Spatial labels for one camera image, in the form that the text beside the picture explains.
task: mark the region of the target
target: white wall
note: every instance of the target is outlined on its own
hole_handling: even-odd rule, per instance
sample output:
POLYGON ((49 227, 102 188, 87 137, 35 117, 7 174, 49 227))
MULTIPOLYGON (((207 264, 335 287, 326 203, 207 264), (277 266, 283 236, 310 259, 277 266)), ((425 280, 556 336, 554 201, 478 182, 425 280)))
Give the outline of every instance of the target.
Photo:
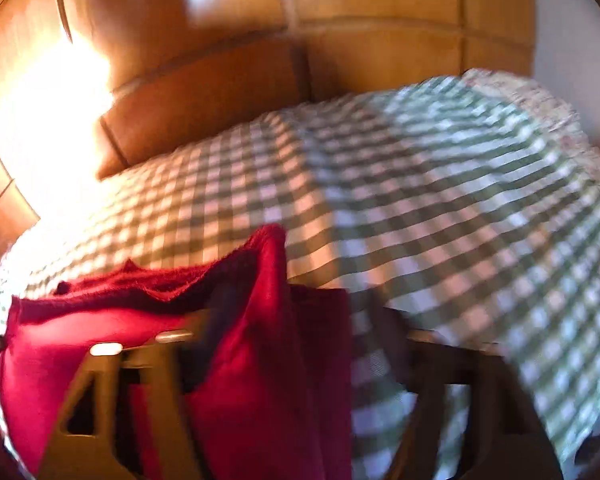
POLYGON ((534 77, 571 102, 583 129, 600 138, 600 8, 595 0, 536 0, 534 77))

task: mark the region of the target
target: red towel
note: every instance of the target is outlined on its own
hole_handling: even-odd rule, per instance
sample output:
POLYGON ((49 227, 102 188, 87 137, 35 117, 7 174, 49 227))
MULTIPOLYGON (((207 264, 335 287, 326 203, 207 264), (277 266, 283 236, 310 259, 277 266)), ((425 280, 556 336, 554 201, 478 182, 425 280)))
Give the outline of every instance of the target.
POLYGON ((208 266, 145 270, 127 262, 104 276, 61 283, 49 298, 13 298, 0 398, 27 468, 37 472, 64 393, 93 344, 141 345, 180 327, 216 285, 231 281, 248 290, 244 306, 205 381, 186 396, 213 475, 348 480, 347 296, 289 285, 284 241, 282 228, 265 226, 208 266))

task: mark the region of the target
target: gingham blanket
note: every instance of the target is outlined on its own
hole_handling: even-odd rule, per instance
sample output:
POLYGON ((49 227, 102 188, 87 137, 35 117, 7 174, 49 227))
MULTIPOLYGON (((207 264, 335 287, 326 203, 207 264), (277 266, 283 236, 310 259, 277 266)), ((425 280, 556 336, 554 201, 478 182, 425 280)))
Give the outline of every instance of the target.
MULTIPOLYGON (((562 459, 600 412, 600 190, 526 112, 458 78, 272 112, 106 187, 63 244, 41 222, 5 256, 0 332, 11 293, 127 258, 208 262, 280 222, 293 282, 351 292, 353 478, 381 478, 413 403, 367 319, 370 289, 449 343, 500 342, 562 459)), ((449 393, 440 478, 466 418, 464 390, 449 393)))

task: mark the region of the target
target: wooden headboard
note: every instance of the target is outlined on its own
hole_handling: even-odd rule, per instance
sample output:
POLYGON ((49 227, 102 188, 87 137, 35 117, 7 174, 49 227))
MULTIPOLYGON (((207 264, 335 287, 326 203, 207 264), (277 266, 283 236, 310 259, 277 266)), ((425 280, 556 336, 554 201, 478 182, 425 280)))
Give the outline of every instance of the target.
MULTIPOLYGON (((0 0, 0 110, 21 75, 67 38, 86 42, 109 65, 113 102, 91 133, 98 153, 93 169, 103 177, 307 100, 458 75, 474 66, 528 74, 535 4, 0 0)), ((38 100, 47 88, 36 89, 38 100)), ((74 131, 67 128, 66 135, 74 131)), ((75 145, 62 146, 68 160, 80 159, 75 145)), ((53 157, 40 164, 53 165, 53 157)), ((0 162, 0 253, 35 219, 0 162)))

